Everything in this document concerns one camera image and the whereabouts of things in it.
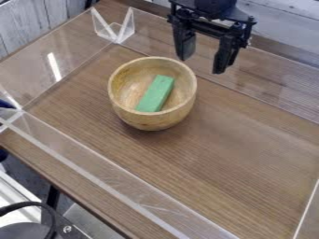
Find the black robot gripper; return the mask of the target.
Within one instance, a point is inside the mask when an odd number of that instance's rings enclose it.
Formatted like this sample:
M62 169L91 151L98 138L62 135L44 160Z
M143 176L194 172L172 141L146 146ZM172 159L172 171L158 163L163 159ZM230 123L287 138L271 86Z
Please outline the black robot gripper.
M255 17L236 7L236 0L168 0L176 55L186 61L196 49L196 32L220 38L214 73L223 74L235 62L239 47L248 46Z

